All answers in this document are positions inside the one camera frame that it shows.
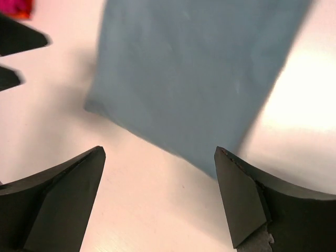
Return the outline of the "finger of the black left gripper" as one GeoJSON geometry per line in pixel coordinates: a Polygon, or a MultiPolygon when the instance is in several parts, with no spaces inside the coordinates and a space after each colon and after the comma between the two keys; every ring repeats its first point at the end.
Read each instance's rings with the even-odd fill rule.
{"type": "Polygon", "coordinates": [[[49,44],[45,34],[1,14],[1,56],[21,53],[49,44]]]}
{"type": "Polygon", "coordinates": [[[0,91],[19,86],[24,82],[25,79],[20,71],[0,66],[0,91]]]}

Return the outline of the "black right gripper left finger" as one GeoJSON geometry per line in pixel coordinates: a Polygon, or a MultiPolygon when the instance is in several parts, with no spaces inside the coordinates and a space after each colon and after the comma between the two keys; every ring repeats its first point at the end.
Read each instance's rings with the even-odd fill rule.
{"type": "Polygon", "coordinates": [[[106,154],[96,146],[1,185],[1,251],[79,251],[106,154]]]}

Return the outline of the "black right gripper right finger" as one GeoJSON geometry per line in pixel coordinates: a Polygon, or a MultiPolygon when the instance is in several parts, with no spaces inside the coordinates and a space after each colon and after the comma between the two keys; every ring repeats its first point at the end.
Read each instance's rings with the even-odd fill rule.
{"type": "Polygon", "coordinates": [[[237,251],[335,251],[335,195],[286,182],[221,147],[214,159],[237,251]]]}

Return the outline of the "blue-grey t-shirt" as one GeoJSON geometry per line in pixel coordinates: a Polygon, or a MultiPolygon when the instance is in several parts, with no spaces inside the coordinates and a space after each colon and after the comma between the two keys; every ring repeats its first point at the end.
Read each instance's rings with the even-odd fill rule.
{"type": "Polygon", "coordinates": [[[310,1],[107,1],[85,109],[216,177],[283,68],[310,1]]]}

